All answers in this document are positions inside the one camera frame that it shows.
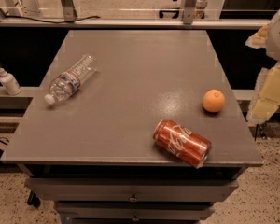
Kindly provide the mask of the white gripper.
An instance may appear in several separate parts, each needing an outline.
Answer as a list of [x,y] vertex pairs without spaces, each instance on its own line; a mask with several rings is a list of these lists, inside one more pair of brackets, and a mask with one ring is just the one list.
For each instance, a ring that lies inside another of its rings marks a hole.
[[[280,61],[280,9],[270,21],[250,36],[245,44],[252,49],[266,47],[266,54]],[[280,62],[271,68],[262,68],[258,74],[246,120],[249,126],[268,121],[280,106]]]

